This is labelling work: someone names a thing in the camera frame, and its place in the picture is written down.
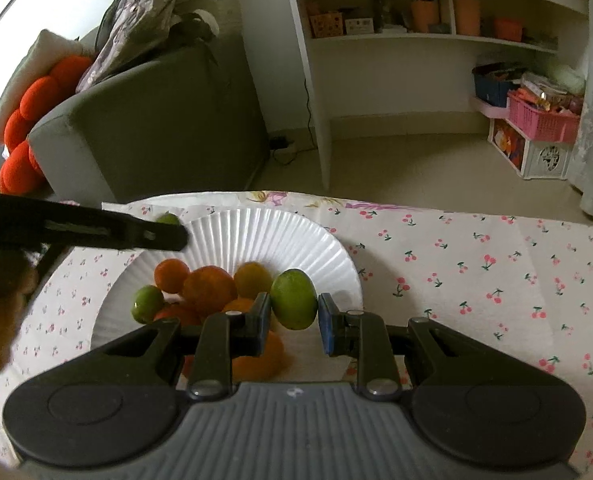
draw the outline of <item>green lime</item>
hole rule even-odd
[[[153,285],[145,285],[134,295],[132,317],[137,323],[151,323],[164,305],[163,293]]]
[[[272,283],[270,299],[276,319],[289,330],[304,330],[316,318],[316,290],[300,269],[289,269],[279,275]]]
[[[167,213],[163,213],[161,216],[159,216],[156,221],[159,224],[172,224],[172,225],[180,225],[180,220],[179,217],[170,213],[169,211]]]

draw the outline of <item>paper plate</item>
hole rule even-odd
[[[130,307],[134,293],[154,282],[154,269],[166,258],[179,258],[191,270],[207,265],[230,274],[245,262],[263,264],[273,276],[301,269],[318,294],[329,292],[340,310],[363,308],[356,267],[343,245],[323,227],[302,216],[278,209],[233,209],[185,224],[190,244],[181,253],[144,251],[118,277],[100,307],[92,348],[139,328]],[[276,380],[337,381],[349,358],[323,353],[318,322],[298,332],[280,327],[292,364]]]

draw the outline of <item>skirting board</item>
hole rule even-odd
[[[409,112],[406,114],[338,117],[330,120],[333,139],[386,137],[415,134],[481,134],[489,130],[489,120],[477,112]],[[300,152],[312,147],[307,128],[270,132],[296,143]]]

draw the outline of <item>cherry print tablecloth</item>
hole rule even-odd
[[[141,218],[169,210],[190,220],[241,206],[286,209],[338,237],[361,277],[365,308],[387,323],[428,316],[572,384],[587,425],[571,462],[593,478],[593,226],[284,192],[185,194],[106,208]],[[74,249],[30,306],[0,374],[3,461],[16,460],[1,427],[5,399],[89,349],[103,298],[138,254]],[[401,377],[408,381],[402,363]]]

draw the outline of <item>floor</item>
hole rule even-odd
[[[416,135],[338,140],[330,190],[318,152],[287,166],[270,159],[254,189],[298,191],[446,211],[508,214],[593,224],[563,180],[522,180],[485,137]]]

